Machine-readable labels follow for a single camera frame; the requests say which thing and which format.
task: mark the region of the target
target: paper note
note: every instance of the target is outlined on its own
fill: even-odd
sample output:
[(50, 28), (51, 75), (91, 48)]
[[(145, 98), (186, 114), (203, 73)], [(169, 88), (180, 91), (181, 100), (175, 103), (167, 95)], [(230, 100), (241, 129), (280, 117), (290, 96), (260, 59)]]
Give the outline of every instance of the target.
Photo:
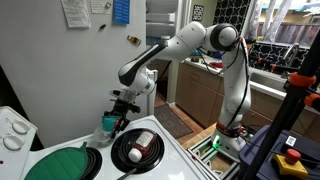
[(91, 27), (85, 0), (61, 0), (61, 3), (70, 28)]
[(91, 3), (91, 12), (92, 14), (109, 14), (112, 13), (112, 1), (106, 0), (92, 0)]
[(113, 21), (121, 24), (129, 24), (130, 0), (113, 1)]

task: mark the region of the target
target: floor mat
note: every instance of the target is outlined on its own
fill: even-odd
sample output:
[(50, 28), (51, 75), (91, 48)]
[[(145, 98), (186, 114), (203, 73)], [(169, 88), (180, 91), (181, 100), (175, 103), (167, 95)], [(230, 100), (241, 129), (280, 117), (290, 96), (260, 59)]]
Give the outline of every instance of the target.
[(193, 133), (167, 105), (159, 106), (154, 109), (154, 116), (169, 133), (178, 139), (182, 136)]

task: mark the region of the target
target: stove burner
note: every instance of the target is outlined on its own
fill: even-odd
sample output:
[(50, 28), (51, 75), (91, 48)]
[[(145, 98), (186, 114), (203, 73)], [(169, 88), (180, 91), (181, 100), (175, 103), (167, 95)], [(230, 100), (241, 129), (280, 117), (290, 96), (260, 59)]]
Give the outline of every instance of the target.
[(87, 167), (82, 176), (81, 180), (91, 180), (99, 173), (101, 165), (102, 165), (102, 156), (97, 149), (87, 147)]
[(152, 144), (148, 155), (136, 163), (129, 159), (128, 154), (131, 150), (131, 145), (138, 139), (143, 130), (145, 129), (140, 128), (127, 131), (113, 143), (111, 159), (113, 164), (120, 171), (127, 173), (132, 169), (137, 168), (137, 171), (134, 174), (141, 174), (150, 171), (160, 163), (164, 155), (164, 143), (159, 135)]

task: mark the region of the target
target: black metal frame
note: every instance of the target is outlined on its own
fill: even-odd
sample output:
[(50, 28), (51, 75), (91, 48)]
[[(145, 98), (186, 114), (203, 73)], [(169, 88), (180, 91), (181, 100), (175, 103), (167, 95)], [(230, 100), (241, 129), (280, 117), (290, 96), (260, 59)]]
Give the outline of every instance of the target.
[[(310, 50), (303, 61), (298, 75), (312, 77), (316, 74), (319, 65), (320, 65), (320, 31), (318, 31), (317, 36), (315, 37)], [(264, 160), (270, 153), (274, 143), (278, 139), (282, 130), (290, 130), (293, 126), (296, 119), (299, 117), (300, 113), (305, 107), (304, 99), (311, 93), (315, 93), (311, 88), (298, 87), (292, 84), (289, 85), (287, 89), (287, 95), (274, 118), (273, 123), (269, 131), (267, 132), (257, 154), (252, 160), (248, 171), (245, 173), (243, 179), (256, 179), (256, 174), (259, 172), (260, 167), (262, 166)], [(314, 102), (313, 108), (317, 111), (320, 110), (320, 102)]]

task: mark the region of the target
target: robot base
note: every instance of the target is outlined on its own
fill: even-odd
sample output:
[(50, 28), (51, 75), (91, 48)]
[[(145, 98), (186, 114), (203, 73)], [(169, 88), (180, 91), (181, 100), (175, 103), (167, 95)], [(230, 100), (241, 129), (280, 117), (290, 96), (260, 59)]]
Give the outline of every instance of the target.
[(211, 135), (212, 145), (219, 152), (239, 162), (239, 151), (246, 144), (245, 140), (239, 137), (227, 137), (218, 130)]

